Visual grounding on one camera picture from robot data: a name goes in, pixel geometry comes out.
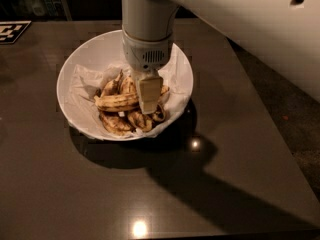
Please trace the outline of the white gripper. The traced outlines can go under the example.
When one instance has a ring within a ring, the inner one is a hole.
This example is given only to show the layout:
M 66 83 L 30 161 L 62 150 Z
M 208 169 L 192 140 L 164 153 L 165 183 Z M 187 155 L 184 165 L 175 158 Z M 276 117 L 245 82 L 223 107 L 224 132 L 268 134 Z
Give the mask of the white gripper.
M 128 64 L 134 69 L 131 76 L 139 97 L 143 114 L 156 111 L 163 86 L 163 78 L 156 70 L 170 60 L 173 46 L 172 36 L 159 41 L 145 41 L 131 37 L 122 31 L 123 51 Z

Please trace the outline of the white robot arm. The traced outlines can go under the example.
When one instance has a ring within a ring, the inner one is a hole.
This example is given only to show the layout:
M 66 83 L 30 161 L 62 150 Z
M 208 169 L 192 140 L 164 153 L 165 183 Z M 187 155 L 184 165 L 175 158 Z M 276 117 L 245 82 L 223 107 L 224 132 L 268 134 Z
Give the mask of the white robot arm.
M 320 101 L 320 0 L 122 0 L 124 53 L 143 111 L 153 110 L 152 79 L 170 59 L 179 7 Z

